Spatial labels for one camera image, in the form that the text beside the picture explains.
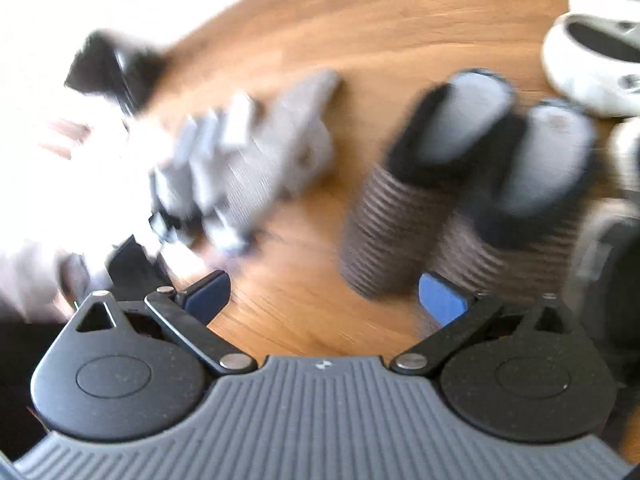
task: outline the blue rubber tab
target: blue rubber tab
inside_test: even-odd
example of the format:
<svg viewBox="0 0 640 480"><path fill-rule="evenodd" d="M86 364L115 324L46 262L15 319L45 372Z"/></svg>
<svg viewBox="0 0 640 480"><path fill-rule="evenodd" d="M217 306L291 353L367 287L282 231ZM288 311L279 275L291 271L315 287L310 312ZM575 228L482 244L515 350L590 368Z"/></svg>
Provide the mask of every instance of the blue rubber tab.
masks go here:
<svg viewBox="0 0 640 480"><path fill-rule="evenodd" d="M430 274L423 274L418 284L420 304L440 323L448 325L468 309L466 299Z"/></svg>
<svg viewBox="0 0 640 480"><path fill-rule="evenodd" d="M231 280L226 272L191 294L184 302L183 309L203 325L208 325L229 302Z"/></svg>

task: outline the logo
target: logo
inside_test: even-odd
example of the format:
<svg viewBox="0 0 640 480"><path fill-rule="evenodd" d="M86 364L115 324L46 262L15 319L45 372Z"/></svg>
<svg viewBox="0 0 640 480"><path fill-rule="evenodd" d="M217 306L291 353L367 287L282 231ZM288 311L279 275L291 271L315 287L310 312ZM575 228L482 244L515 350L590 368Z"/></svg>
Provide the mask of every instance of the logo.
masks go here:
<svg viewBox="0 0 640 480"><path fill-rule="evenodd" d="M333 363L331 361L327 361L325 359L325 360L320 361L319 363L316 363L316 368L318 370L327 370L327 368L331 368L332 365L333 365Z"/></svg>

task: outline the striped slipper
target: striped slipper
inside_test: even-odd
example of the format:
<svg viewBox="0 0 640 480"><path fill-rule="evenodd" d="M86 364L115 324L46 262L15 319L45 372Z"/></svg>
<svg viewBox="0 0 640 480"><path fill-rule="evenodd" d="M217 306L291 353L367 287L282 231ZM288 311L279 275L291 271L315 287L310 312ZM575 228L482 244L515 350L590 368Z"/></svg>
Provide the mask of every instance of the striped slipper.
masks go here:
<svg viewBox="0 0 640 480"><path fill-rule="evenodd" d="M540 102L521 121L522 140L492 156L447 221L430 270L468 292L529 303L559 294L567 276L597 167L597 134L589 118L558 99ZM423 290L426 298L429 283L420 283Z"/></svg>
<svg viewBox="0 0 640 480"><path fill-rule="evenodd" d="M480 69L426 93L346 219L340 273L353 290L373 298L415 288L463 179L508 132L514 97L509 83Z"/></svg>

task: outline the gray ribbed plastic surface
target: gray ribbed plastic surface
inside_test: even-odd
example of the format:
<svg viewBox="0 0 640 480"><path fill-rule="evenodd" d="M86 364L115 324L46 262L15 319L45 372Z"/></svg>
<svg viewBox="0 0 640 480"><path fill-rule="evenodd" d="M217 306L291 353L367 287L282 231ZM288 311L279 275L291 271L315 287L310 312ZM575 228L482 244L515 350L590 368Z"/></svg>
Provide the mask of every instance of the gray ribbed plastic surface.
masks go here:
<svg viewBox="0 0 640 480"><path fill-rule="evenodd" d="M522 446L457 419L431 383L375 357L268 359L218 382L169 431L128 444L50 434L17 463L30 479L621 479L597 438Z"/></svg>

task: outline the blue pad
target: blue pad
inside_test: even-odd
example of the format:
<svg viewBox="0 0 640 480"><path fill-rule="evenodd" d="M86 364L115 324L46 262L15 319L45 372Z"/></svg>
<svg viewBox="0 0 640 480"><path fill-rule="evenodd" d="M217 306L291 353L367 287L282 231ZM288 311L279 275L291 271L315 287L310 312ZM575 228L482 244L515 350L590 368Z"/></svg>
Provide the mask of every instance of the blue pad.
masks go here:
<svg viewBox="0 0 640 480"><path fill-rule="evenodd" d="M448 325L468 309L468 298L457 294L432 274L420 277L418 296L420 304L441 326Z"/></svg>
<svg viewBox="0 0 640 480"><path fill-rule="evenodd" d="M217 270L178 295L177 303L203 325L208 325L229 302L231 279Z"/></svg>

